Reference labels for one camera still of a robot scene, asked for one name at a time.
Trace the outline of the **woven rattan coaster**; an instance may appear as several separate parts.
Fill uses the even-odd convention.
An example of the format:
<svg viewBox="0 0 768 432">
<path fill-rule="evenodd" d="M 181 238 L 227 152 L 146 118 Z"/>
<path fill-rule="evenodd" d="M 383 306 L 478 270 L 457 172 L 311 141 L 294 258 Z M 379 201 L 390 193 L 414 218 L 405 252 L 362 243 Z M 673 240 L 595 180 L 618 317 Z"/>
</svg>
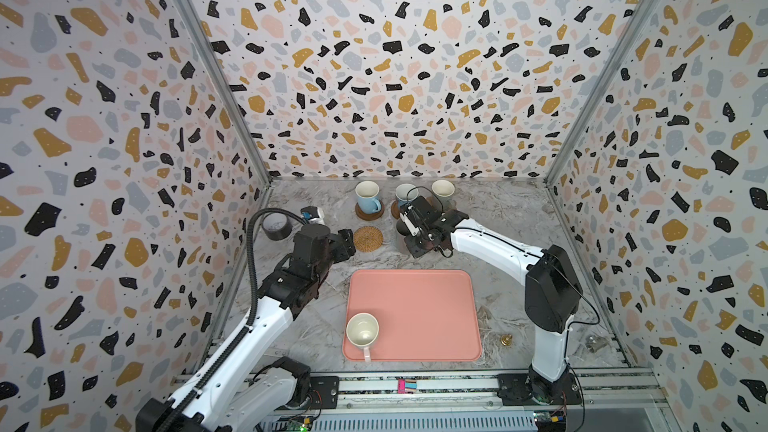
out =
<svg viewBox="0 0 768 432">
<path fill-rule="evenodd" d="M 382 247 L 383 233 L 373 226 L 361 227 L 353 233 L 356 250 L 361 253 L 371 253 Z"/>
</svg>

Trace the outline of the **brown wooden coaster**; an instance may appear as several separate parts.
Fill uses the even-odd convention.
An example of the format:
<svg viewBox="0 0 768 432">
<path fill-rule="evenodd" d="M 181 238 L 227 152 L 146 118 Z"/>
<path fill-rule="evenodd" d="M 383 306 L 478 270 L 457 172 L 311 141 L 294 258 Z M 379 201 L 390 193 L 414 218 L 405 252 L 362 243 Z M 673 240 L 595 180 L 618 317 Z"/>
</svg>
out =
<svg viewBox="0 0 768 432">
<path fill-rule="evenodd" d="M 381 218 L 384 214 L 384 210 L 380 209 L 378 212 L 365 213 L 358 203 L 355 204 L 355 215 L 363 221 L 373 222 Z"/>
<path fill-rule="evenodd" d="M 390 213 L 391 213 L 391 216 L 395 220 L 399 220 L 400 219 L 400 211 L 399 211 L 399 205 L 398 205 L 398 201 L 397 200 L 392 202 L 391 207 L 390 207 Z"/>
</svg>

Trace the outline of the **white mug grey handle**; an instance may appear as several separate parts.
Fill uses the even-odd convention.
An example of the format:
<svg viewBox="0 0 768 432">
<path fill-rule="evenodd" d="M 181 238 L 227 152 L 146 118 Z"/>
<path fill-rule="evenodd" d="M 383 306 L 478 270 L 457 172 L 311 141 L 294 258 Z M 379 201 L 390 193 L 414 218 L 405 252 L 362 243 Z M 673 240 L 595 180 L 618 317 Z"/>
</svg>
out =
<svg viewBox="0 0 768 432">
<path fill-rule="evenodd" d="M 455 208 L 456 188 L 453 183 L 443 179 L 437 180 L 432 183 L 431 191 L 446 210 Z"/>
</svg>

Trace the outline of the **light blue mug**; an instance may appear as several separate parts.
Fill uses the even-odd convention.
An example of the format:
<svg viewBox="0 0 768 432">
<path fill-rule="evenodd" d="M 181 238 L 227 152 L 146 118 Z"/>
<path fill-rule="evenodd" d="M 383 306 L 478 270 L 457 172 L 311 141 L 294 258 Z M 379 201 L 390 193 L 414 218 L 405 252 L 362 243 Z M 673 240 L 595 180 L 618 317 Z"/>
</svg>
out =
<svg viewBox="0 0 768 432">
<path fill-rule="evenodd" d="M 397 205 L 403 207 L 411 203 L 419 196 L 419 189 L 413 184 L 404 183 L 395 190 Z"/>
</svg>

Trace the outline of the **white mug blue handle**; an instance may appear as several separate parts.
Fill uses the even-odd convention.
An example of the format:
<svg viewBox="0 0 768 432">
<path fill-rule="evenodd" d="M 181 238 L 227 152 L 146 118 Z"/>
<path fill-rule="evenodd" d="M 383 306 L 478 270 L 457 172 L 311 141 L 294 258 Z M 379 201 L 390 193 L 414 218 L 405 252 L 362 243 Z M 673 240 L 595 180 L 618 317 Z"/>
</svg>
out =
<svg viewBox="0 0 768 432">
<path fill-rule="evenodd" d="M 355 188 L 357 206 L 363 214 L 375 215 L 382 211 L 379 185 L 373 181 L 363 181 Z"/>
</svg>

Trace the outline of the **white mug pink handle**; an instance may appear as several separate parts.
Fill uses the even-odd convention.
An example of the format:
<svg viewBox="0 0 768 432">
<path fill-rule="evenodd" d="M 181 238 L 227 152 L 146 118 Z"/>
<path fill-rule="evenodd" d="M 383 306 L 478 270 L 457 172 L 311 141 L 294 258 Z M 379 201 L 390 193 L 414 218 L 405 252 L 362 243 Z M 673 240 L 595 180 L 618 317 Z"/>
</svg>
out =
<svg viewBox="0 0 768 432">
<path fill-rule="evenodd" d="M 366 363 L 372 361 L 371 348 L 380 333 L 378 320 L 369 313 L 358 313 L 352 316 L 346 326 L 348 341 L 363 354 Z"/>
</svg>

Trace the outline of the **dark grey mug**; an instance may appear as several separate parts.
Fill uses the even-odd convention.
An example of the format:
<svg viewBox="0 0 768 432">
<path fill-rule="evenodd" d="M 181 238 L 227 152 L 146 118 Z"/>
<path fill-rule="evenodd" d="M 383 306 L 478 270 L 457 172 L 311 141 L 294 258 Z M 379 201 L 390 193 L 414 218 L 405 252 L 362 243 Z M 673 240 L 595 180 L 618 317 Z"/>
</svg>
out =
<svg viewBox="0 0 768 432">
<path fill-rule="evenodd" d="M 406 224 L 398 219 L 395 224 L 395 230 L 396 230 L 396 239 L 395 239 L 395 246 L 396 249 L 404 255 L 409 255 L 409 249 L 406 244 L 406 238 L 410 236 L 410 231 Z"/>
</svg>

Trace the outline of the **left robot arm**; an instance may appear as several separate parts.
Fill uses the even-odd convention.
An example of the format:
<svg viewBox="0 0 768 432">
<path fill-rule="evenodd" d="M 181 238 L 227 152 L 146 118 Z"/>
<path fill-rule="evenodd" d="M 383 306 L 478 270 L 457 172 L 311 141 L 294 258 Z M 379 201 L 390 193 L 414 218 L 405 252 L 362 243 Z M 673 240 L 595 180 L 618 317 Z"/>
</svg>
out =
<svg viewBox="0 0 768 432">
<path fill-rule="evenodd" d="M 278 409 L 303 411 L 313 400 L 311 370 L 283 357 L 260 367 L 273 342 L 319 296 L 330 268 L 356 253 L 349 229 L 306 224 L 286 255 L 253 291 L 238 328 L 170 398 L 147 402 L 139 431 L 251 431 Z"/>
</svg>

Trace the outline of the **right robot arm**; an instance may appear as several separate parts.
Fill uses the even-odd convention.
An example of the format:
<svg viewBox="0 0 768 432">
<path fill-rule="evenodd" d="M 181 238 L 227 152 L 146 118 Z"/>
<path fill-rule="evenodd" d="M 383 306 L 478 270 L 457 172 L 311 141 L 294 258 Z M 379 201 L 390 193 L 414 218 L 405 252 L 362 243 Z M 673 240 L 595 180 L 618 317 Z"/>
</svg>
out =
<svg viewBox="0 0 768 432">
<path fill-rule="evenodd" d="M 412 257 L 465 253 L 524 287 L 524 311 L 535 329 L 526 380 L 529 397 L 541 404 L 562 399 L 575 381 L 569 372 L 568 337 L 583 299 L 568 253 L 556 245 L 540 248 L 507 238 L 463 212 L 437 208 L 423 197 L 401 206 L 399 220 L 408 230 L 404 242 Z"/>
</svg>

